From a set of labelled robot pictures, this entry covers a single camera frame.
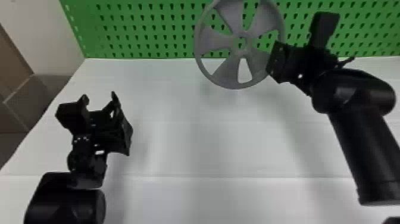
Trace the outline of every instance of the gray wheel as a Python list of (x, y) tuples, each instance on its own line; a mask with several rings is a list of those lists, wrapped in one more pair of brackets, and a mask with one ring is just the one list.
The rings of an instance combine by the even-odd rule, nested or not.
[[(204, 21), (212, 9), (217, 10), (231, 35), (224, 35)], [(227, 89), (243, 89), (253, 86), (268, 76), (265, 71), (269, 52), (260, 51), (253, 47), (254, 41), (261, 35), (273, 30), (278, 31), (278, 40), (285, 41), (285, 25), (282, 15), (275, 3), (270, 0), (260, 0), (252, 24), (248, 30), (243, 28), (243, 0), (215, 0), (204, 9), (195, 28), (194, 53), (201, 72), (213, 83)], [(238, 48), (238, 39), (246, 40), (244, 49)], [(219, 49), (228, 49), (230, 55), (210, 74), (201, 60), (202, 55)], [(239, 82), (240, 59), (246, 58), (252, 79), (249, 82)]]

